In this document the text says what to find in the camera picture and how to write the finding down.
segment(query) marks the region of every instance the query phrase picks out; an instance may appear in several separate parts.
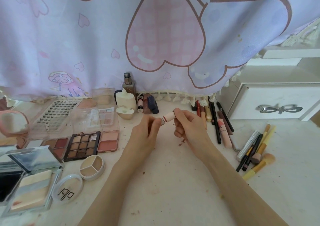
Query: drawer handle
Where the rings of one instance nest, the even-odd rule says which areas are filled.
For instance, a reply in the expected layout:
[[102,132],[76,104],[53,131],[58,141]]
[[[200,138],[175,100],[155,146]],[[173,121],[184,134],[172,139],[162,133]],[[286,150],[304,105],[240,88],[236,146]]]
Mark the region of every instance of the drawer handle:
[[290,107],[290,108],[275,108],[275,107],[262,107],[261,105],[258,106],[260,108],[261,113],[274,113],[274,112],[279,112],[279,114],[282,114],[283,112],[287,113],[298,113],[300,112],[303,108],[302,107]]

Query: white table surface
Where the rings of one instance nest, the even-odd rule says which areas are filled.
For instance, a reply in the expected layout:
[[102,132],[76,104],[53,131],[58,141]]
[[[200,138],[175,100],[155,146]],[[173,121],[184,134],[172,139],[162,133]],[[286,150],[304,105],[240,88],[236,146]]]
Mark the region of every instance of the white table surface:
[[[160,101],[160,113],[156,116],[165,115],[175,107],[190,110],[189,106]],[[118,151],[99,153],[106,162],[106,170],[99,179],[85,181],[78,198],[62,206],[53,203],[46,212],[0,219],[0,225],[77,225],[106,182],[126,146],[131,129],[141,117],[142,114],[136,113],[132,120],[119,118]],[[255,129],[263,132],[267,123],[277,126],[266,149],[275,155],[276,162],[265,167],[248,184],[289,225],[319,225],[319,128],[311,121],[298,119],[232,120],[231,123],[239,146],[246,143]],[[210,123],[207,126],[215,146],[236,168],[236,152],[217,144],[214,126]],[[155,150],[128,186],[119,225],[236,225],[225,201],[220,199],[219,189],[209,171],[173,132],[173,122],[160,128]],[[78,174],[80,164],[81,160],[66,162],[62,176]]]

